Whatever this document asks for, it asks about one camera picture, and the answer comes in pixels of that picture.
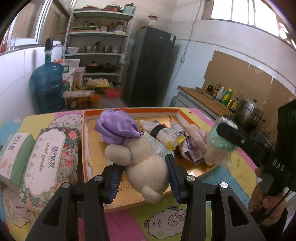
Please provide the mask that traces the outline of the person's right hand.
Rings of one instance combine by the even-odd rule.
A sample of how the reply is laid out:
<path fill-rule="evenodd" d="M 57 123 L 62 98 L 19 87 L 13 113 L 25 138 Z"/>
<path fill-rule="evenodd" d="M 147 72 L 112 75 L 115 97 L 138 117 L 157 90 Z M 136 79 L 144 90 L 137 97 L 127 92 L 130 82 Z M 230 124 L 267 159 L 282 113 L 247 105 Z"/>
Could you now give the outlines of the person's right hand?
<path fill-rule="evenodd" d="M 284 195 L 285 192 L 278 194 L 277 196 L 264 196 L 261 191 L 261 183 L 259 182 L 252 192 L 251 199 L 248 203 L 248 210 L 253 212 L 255 210 L 265 208 L 268 212 L 270 212 L 276 204 L 280 203 L 279 206 L 269 215 L 269 217 L 261 223 L 264 226 L 271 226 L 279 221 L 283 211 L 285 210 L 285 198 L 283 199 Z"/>

